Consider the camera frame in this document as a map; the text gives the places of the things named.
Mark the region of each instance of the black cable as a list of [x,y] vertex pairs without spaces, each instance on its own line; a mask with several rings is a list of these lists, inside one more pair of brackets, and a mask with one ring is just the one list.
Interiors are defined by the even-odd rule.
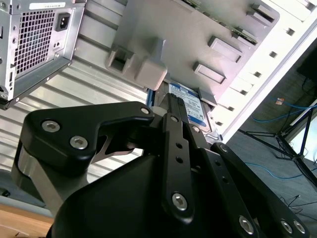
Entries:
[[303,211],[302,208],[294,208],[294,207],[297,207],[297,206],[292,206],[292,207],[290,207],[290,205],[291,205],[291,203],[292,203],[293,201],[291,201],[291,203],[288,204],[288,203],[286,202],[286,200],[285,200],[284,197],[280,196],[279,199],[283,199],[283,200],[284,200],[284,203],[287,205],[287,207],[292,208],[292,209],[294,209],[294,210],[299,210],[298,212],[295,212],[294,214],[296,214],[296,215],[302,215],[302,216],[304,216],[304,217],[308,217],[308,218],[310,218],[310,219],[313,219],[314,221],[317,221],[317,219],[315,219],[315,218],[313,218],[313,217],[311,217],[311,216],[308,216],[308,215],[306,215],[306,214],[301,213],[301,212]]
[[291,206],[291,207],[301,207],[301,206],[311,205],[311,204],[315,204],[315,203],[317,203],[317,201],[316,202],[304,203],[304,204],[301,204],[301,205],[295,205],[295,206]]
[[308,218],[310,218],[310,219],[313,219],[314,221],[317,221],[317,219],[315,219],[315,218],[313,218],[313,217],[310,217],[310,216],[308,216],[308,215],[305,215],[305,214],[303,214],[303,213],[298,213],[298,215],[301,215],[301,216],[304,216],[304,217],[308,217]]
[[300,213],[300,212],[301,212],[302,210],[303,210],[303,209],[301,208],[301,209],[300,209],[300,211],[299,211],[299,212],[295,212],[295,214],[298,214],[298,213]]
[[[305,96],[307,96],[307,94],[303,94],[294,104],[298,104]],[[286,117],[286,119],[285,119],[285,122],[284,122],[284,124],[283,124],[283,126],[281,127],[281,129],[278,131],[278,133],[277,134],[279,134],[279,133],[281,133],[282,131],[283,131],[283,129],[284,129],[284,127],[286,126],[286,124],[287,124],[287,122],[288,122],[288,119],[290,118],[290,114],[292,113],[292,111],[294,110],[294,108],[290,108],[289,109],[289,111],[288,111],[288,115],[287,115],[287,117]]]
[[295,196],[295,198],[288,204],[287,207],[290,207],[290,205],[291,205],[297,198],[299,198],[299,197],[300,197],[300,195]]

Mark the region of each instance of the floor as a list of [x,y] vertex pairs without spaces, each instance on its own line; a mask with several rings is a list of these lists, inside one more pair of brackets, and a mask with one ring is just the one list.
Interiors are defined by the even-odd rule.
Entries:
[[[247,131],[267,131],[252,119],[248,119],[242,125],[241,129]],[[267,138],[266,141],[277,145],[273,138]],[[278,177],[286,178],[300,174],[300,171],[293,162],[276,159],[273,150],[239,132],[229,140],[227,145],[244,162],[264,166]],[[311,169],[315,168],[311,161],[305,160],[305,162]],[[262,168],[254,166],[250,166],[250,168],[277,196],[284,198],[287,203],[290,203],[295,196],[300,195],[300,197],[291,204],[292,206],[317,201],[317,192],[303,176],[294,179],[277,179]],[[301,212],[300,210],[291,210],[294,213],[300,212],[298,217],[309,228],[312,237],[317,237],[317,203],[297,208],[302,208],[303,210]]]

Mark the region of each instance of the bolt head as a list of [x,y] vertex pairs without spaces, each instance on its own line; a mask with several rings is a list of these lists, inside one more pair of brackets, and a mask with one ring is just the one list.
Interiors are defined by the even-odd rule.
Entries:
[[293,230],[291,228],[291,226],[284,220],[281,220],[281,224],[282,224],[282,227],[289,233],[289,234],[292,234],[293,233]]
[[174,116],[170,116],[170,118],[174,121],[174,122],[178,122],[178,119]]
[[227,148],[224,145],[220,145],[220,149],[226,153],[228,152]]
[[60,129],[60,126],[57,122],[53,120],[47,120],[42,123],[42,128],[47,132],[57,132]]
[[146,108],[141,108],[141,111],[145,114],[150,114],[150,111]]
[[242,229],[244,229],[244,231],[246,233],[248,233],[249,235],[253,235],[254,228],[253,228],[252,224],[248,221],[248,219],[246,219],[244,216],[240,216],[239,223],[240,223],[240,226],[242,227]]
[[301,233],[305,234],[305,229],[302,226],[302,224],[300,224],[298,221],[294,220],[294,225]]
[[74,136],[69,141],[70,145],[78,150],[84,150],[88,146],[88,141],[82,136]]
[[173,194],[172,202],[174,206],[180,211],[185,211],[187,209],[187,201],[180,193]]
[[199,128],[196,127],[195,125],[193,126],[193,130],[194,130],[196,133],[199,133],[199,132],[200,132]]

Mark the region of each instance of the power supply unit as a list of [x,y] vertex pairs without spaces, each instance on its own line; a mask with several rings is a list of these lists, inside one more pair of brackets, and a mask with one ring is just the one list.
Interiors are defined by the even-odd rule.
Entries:
[[87,0],[0,0],[0,108],[71,64]]

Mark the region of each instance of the ventilation slot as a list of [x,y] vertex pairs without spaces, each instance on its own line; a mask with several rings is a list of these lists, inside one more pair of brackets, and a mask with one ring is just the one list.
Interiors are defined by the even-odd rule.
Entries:
[[53,10],[23,13],[14,58],[17,76],[33,70],[48,58],[54,16]]
[[3,39],[3,26],[0,26],[0,39]]

